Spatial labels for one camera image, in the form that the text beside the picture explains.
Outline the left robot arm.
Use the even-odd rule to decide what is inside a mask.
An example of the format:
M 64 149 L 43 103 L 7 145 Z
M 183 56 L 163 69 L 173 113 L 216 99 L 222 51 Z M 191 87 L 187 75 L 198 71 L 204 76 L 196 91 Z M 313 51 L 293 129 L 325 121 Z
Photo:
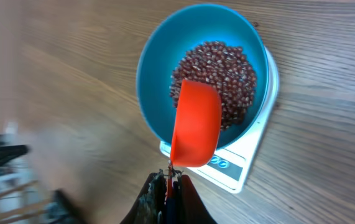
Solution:
M 30 149 L 26 145 L 7 145 L 0 136 L 0 167 L 13 159 L 28 154 L 29 151 Z M 66 221 L 73 224 L 87 224 L 78 209 L 60 189 L 50 193 L 50 201 L 54 202 L 63 212 L 58 217 L 54 216 L 56 220 L 51 221 L 51 223 L 63 223 Z

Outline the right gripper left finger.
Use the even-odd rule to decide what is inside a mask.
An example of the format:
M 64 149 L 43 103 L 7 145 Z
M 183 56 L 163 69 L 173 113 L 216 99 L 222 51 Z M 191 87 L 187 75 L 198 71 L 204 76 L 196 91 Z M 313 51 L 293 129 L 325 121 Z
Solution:
M 167 186 L 163 170 L 150 173 L 121 224 L 163 223 L 166 193 Z

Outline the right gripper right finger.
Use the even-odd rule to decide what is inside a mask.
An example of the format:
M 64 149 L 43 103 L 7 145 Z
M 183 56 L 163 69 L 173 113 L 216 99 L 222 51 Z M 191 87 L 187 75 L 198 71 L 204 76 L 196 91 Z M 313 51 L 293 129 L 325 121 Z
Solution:
M 183 174 L 173 183 L 175 223 L 216 224 L 196 191 L 191 178 Z

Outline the red scoop with blue handle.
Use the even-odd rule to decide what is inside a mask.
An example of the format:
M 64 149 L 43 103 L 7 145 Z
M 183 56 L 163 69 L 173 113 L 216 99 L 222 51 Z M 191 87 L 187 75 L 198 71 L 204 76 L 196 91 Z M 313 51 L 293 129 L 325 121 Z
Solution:
M 212 86 L 184 80 L 180 89 L 170 151 L 167 198 L 173 197 L 173 167 L 201 167 L 218 145 L 221 98 Z

